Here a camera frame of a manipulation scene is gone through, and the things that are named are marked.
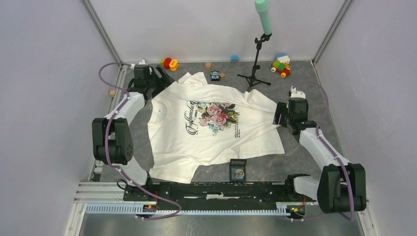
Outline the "white floral t-shirt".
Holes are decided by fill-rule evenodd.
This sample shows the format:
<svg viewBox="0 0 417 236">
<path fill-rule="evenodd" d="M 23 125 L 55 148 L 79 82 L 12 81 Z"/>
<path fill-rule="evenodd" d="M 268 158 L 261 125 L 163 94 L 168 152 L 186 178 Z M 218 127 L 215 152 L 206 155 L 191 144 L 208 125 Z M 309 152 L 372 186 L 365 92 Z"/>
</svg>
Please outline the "white floral t-shirt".
<svg viewBox="0 0 417 236">
<path fill-rule="evenodd" d="M 186 73 L 151 101 L 151 177 L 190 183 L 198 167 L 283 154 L 276 103 L 258 90 L 209 84 Z"/>
</svg>

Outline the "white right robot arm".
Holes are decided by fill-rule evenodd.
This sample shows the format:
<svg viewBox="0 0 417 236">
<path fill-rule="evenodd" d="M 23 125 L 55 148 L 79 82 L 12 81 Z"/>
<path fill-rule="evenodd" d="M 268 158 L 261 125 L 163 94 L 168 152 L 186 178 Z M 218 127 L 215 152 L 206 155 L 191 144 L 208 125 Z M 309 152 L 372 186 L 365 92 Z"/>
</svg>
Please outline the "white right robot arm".
<svg viewBox="0 0 417 236">
<path fill-rule="evenodd" d="M 305 98 L 289 98 L 287 103 L 279 102 L 276 106 L 273 123 L 286 127 L 321 170 L 319 179 L 307 174 L 288 175 L 285 197 L 296 201 L 305 195 L 317 201 L 326 214 L 364 211 L 367 206 L 365 168 L 337 152 L 317 122 L 309 120 L 308 111 Z"/>
</svg>

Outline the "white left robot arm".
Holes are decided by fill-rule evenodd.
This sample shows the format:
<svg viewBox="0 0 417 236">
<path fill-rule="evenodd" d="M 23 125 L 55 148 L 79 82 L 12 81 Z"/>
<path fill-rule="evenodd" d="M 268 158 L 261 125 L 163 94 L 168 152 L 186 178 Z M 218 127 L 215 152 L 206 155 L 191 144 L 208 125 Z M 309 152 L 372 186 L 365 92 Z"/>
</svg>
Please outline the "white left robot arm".
<svg viewBox="0 0 417 236">
<path fill-rule="evenodd" d="M 154 196 L 154 186 L 147 183 L 149 174 L 134 158 L 134 145 L 129 126 L 146 102 L 156 97 L 174 82 L 160 65 L 130 64 L 134 77 L 128 88 L 100 80 L 123 93 L 115 108 L 103 118 L 92 121 L 93 155 L 120 173 L 130 185 L 137 185 L 135 193 L 142 200 Z"/>
</svg>

